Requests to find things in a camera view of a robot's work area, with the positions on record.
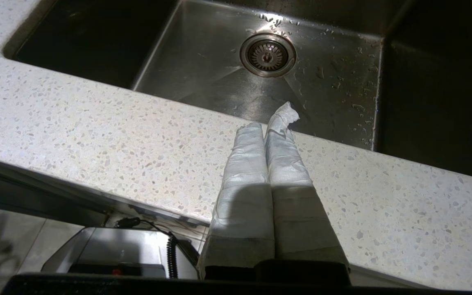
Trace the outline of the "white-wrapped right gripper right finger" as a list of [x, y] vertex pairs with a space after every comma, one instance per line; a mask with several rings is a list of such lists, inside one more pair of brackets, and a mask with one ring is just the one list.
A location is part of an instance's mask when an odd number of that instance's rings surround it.
[[286, 102], [271, 116], [265, 134], [275, 257], [339, 263], [348, 268], [346, 254], [290, 130], [290, 125], [299, 119], [299, 114]]

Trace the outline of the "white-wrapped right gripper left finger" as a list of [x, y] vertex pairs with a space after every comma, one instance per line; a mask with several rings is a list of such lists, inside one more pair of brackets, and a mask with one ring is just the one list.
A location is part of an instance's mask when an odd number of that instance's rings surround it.
[[205, 245], [202, 279], [253, 279], [255, 266], [275, 257], [273, 200], [262, 126], [236, 131]]

